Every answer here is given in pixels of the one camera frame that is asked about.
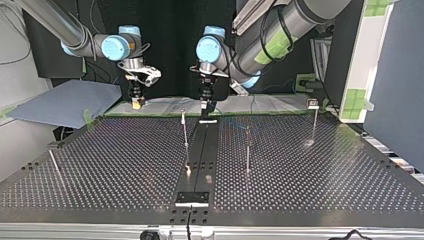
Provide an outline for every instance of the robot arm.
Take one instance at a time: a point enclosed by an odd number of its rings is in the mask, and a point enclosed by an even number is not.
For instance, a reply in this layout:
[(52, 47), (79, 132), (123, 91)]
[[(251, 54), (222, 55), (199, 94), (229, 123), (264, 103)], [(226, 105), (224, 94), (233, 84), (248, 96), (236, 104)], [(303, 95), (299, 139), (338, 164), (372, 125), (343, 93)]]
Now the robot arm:
[(65, 53), (76, 57), (105, 57), (122, 61), (127, 80), (136, 93), (132, 93), (133, 106), (141, 107), (141, 90), (150, 87), (161, 77), (161, 72), (144, 64), (142, 54), (150, 44), (143, 44), (137, 26), (120, 26), (116, 35), (92, 35), (75, 17), (63, 11), (52, 0), (16, 0), (32, 17), (60, 39)]
[[(349, 2), (350, 0), (292, 0), (282, 10), (277, 6), (278, 18), (264, 28), (262, 39), (254, 39), (241, 54), (224, 44), (223, 28), (207, 26), (196, 48), (202, 82), (205, 79), (210, 82), (217, 74), (226, 74), (231, 78), (231, 84), (238, 89), (253, 87), (265, 66), (290, 53), (292, 45), (298, 39), (317, 24), (336, 17)], [(210, 100), (206, 95), (202, 95), (202, 101)]]

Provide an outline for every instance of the metal rod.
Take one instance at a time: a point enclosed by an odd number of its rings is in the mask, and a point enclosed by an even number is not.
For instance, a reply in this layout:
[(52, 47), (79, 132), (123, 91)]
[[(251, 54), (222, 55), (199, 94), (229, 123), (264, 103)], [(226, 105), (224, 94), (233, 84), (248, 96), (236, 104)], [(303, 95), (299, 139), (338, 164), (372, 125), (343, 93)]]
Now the metal rod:
[(59, 172), (60, 169), (59, 169), (59, 166), (56, 163), (56, 158), (54, 157), (53, 151), (52, 150), (49, 150), (49, 154), (50, 154), (50, 158), (53, 161), (53, 165), (54, 165), (55, 170)]
[(82, 29), (77, 21), (52, 0), (15, 0), (25, 11), (40, 22), (64, 44), (81, 44)]
[(316, 109), (316, 110), (315, 110), (314, 130), (315, 130), (316, 126), (317, 126), (318, 110), (319, 110), (319, 109)]

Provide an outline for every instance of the metal pin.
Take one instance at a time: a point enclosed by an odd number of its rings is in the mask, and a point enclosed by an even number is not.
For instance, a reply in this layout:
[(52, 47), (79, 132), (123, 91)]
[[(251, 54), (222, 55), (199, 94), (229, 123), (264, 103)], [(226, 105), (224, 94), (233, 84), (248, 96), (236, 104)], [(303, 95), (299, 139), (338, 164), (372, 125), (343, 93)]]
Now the metal pin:
[(185, 123), (185, 109), (181, 110), (181, 124), (184, 128), (184, 146), (188, 148), (188, 139), (187, 139), (187, 127)]
[(185, 151), (186, 151), (186, 166), (187, 164), (190, 162), (188, 156), (188, 137), (187, 137), (187, 126), (186, 126), (186, 121), (185, 121), (185, 109), (181, 110), (181, 124), (183, 125), (183, 129), (184, 129), (184, 146), (185, 146)]
[(249, 126), (246, 128), (246, 138), (247, 138), (247, 147), (246, 147), (246, 171), (250, 172), (250, 145), (252, 144), (251, 132)]
[(318, 119), (318, 110), (319, 110), (319, 109), (316, 109), (316, 110), (315, 110), (315, 118), (314, 118), (314, 131), (315, 131), (315, 127), (317, 126), (317, 119)]
[(53, 151), (52, 150), (49, 150), (49, 154), (50, 154), (50, 158), (53, 161), (53, 165), (54, 165), (55, 170), (59, 172), (60, 169), (59, 169), (59, 166), (56, 163), (56, 158), (54, 157)]

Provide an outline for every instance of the white panel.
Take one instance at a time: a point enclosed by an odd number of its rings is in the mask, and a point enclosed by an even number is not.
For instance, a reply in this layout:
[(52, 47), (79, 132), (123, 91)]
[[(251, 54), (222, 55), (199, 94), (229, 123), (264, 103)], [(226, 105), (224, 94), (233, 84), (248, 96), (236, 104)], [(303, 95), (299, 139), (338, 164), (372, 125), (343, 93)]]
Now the white panel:
[(12, 120), (0, 127), (0, 181), (41, 156), (54, 141), (51, 125)]
[[(15, 26), (22, 32), (19, 20), (3, 8)], [(2, 12), (0, 12), (0, 63), (20, 59), (28, 52), (29, 44), (19, 35)], [(32, 54), (24, 61), (0, 65), (0, 111), (1, 108), (23, 102), (47, 91), (45, 79), (39, 78)]]
[[(2, 10), (24, 33), (18, 18), (5, 7)], [(21, 62), (2, 64), (24, 57), (28, 49), (29, 43), (0, 11), (0, 113), (48, 90), (45, 79), (38, 77), (32, 54)], [(49, 125), (0, 119), (0, 181), (40, 156), (54, 141), (52, 130)]]

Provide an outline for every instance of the black curtain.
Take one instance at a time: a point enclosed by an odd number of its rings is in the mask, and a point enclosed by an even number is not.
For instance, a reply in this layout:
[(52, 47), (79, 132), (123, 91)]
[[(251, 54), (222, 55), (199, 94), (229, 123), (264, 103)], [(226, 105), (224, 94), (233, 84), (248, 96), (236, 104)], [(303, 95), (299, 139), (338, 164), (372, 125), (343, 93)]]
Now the black curtain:
[[(116, 33), (120, 25), (137, 25), (141, 28), (143, 41), (152, 44), (144, 58), (149, 65), (162, 71), (162, 78), (146, 89), (148, 99), (197, 98), (198, 77), (189, 67), (196, 64), (196, 45), (204, 27), (224, 27), (227, 39), (231, 40), (233, 0), (98, 0), (98, 4), (107, 33)], [(126, 96), (127, 82), (121, 83), (123, 96)]]

